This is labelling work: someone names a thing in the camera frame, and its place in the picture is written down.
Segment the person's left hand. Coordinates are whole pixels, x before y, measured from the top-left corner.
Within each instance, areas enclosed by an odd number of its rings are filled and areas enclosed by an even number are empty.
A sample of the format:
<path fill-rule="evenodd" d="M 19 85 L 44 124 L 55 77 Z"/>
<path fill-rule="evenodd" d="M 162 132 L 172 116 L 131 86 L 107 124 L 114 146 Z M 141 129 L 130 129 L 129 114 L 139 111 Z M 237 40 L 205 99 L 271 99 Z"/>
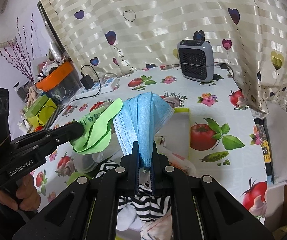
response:
<path fill-rule="evenodd" d="M 16 197 L 21 200 L 20 205 L 7 193 L 0 190 L 0 203 L 14 211 L 18 211 L 18 209 L 34 211 L 39 208 L 41 198 L 34 186 L 33 176 L 31 174 L 27 174 L 22 178 L 22 184 L 16 192 Z"/>

